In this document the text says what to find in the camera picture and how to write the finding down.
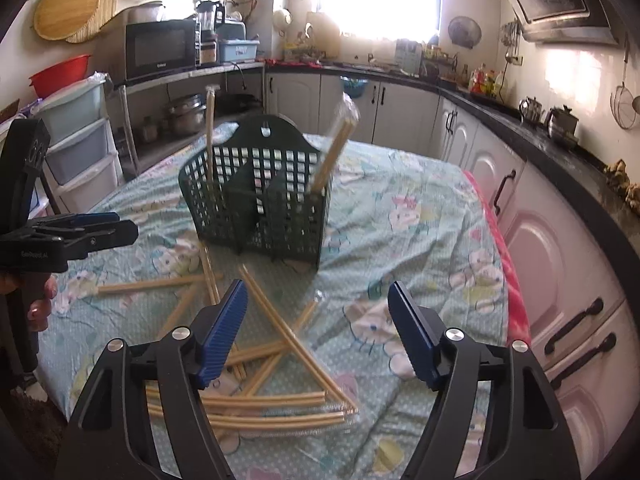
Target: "pink fabric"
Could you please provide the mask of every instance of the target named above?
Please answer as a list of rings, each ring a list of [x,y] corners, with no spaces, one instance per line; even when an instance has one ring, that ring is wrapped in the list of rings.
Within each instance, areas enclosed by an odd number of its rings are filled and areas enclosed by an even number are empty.
[[[529,319],[527,318],[527,310],[524,306],[524,300],[520,292],[520,284],[518,283],[518,276],[516,275],[516,269],[513,267],[507,244],[502,237],[502,233],[498,229],[498,219],[495,217],[494,210],[489,207],[488,203],[480,191],[478,183],[474,179],[474,176],[465,171],[465,176],[469,179],[469,182],[476,190],[482,207],[484,208],[487,223],[489,229],[494,236],[495,244],[498,247],[498,253],[502,260],[502,272],[504,273],[504,279],[507,283],[508,292],[508,313],[509,320],[507,323],[507,345],[517,339],[524,341],[531,346],[531,332],[529,329]]]

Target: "silver screw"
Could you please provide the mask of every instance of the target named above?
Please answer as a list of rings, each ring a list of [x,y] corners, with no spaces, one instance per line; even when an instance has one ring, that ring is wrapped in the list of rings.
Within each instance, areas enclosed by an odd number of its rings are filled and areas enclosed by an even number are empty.
[[[527,350],[529,350],[529,346],[527,346],[527,344],[524,341],[520,341],[519,339],[517,339],[516,341],[514,341],[513,343],[511,343],[511,347],[516,351],[516,352],[520,352],[521,354],[524,354],[524,352],[526,352]]]
[[[176,328],[173,332],[171,332],[171,337],[177,339],[178,341],[182,339],[187,339],[191,335],[189,329],[185,326],[180,326]]]
[[[109,341],[107,348],[109,349],[109,352],[117,352],[123,346],[124,343],[122,342],[122,339],[112,339],[111,341]]]
[[[445,335],[452,341],[460,341],[465,338],[465,333],[459,328],[449,328],[449,330],[445,332]]]

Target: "finger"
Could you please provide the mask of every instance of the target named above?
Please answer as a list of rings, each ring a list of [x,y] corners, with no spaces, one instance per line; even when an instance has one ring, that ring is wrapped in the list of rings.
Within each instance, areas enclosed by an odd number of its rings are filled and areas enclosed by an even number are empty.
[[[32,332],[44,332],[47,328],[49,328],[49,321],[47,318],[29,322],[29,330]]]
[[[29,311],[27,313],[27,319],[29,321],[38,321],[47,319],[51,314],[51,301],[50,300],[36,300],[31,303]]]
[[[44,297],[48,300],[53,300],[58,294],[58,280],[55,276],[49,276],[49,279],[44,284]]]
[[[0,294],[10,294],[19,286],[20,282],[16,276],[0,273]]]

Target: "wooden cutting board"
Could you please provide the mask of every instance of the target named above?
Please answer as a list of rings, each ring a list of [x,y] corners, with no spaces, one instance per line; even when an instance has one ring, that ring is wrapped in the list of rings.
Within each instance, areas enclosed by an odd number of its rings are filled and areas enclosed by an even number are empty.
[[[75,34],[66,38],[68,43],[83,43],[94,38],[102,26],[116,13],[116,0],[98,0],[98,10],[87,24]]]
[[[33,28],[44,40],[64,40],[83,28],[98,9],[100,0],[40,0]]]

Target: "hello kitty pattern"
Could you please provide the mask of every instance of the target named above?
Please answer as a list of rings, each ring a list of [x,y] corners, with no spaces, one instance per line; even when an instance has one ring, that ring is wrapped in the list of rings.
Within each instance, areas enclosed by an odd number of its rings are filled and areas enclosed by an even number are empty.
[[[309,139],[322,144],[319,137]],[[60,299],[50,329],[40,337],[39,377],[67,416],[105,344],[116,336],[130,344],[153,340],[184,291],[96,296],[95,287],[201,272],[177,173],[203,146],[201,139],[97,206],[96,212],[135,219],[140,236],[134,246],[71,262],[69,272],[59,277]],[[386,294],[395,280],[405,283],[418,304],[436,309],[447,325],[491,344],[506,340],[506,280],[502,286],[495,281],[506,273],[484,210],[459,168],[349,143],[333,182],[318,270],[259,254],[238,256],[228,248],[213,247],[212,256],[216,271],[224,274],[220,288],[237,277],[240,263],[247,263],[287,322],[299,316],[310,292],[324,294],[326,300],[300,337],[357,399],[362,416],[347,433],[329,429],[283,438],[228,432],[222,447],[236,478],[392,479],[404,470],[435,395],[415,379],[389,316]],[[203,292],[180,322],[190,322],[205,300]],[[238,345],[276,338],[260,312],[250,308]],[[248,366],[248,374],[258,365]],[[242,384],[226,372],[210,386],[212,394],[238,388]],[[287,356],[258,394],[317,389],[300,363]],[[479,402],[478,420],[483,409]],[[153,430],[163,467],[178,475],[166,432],[157,421]]]

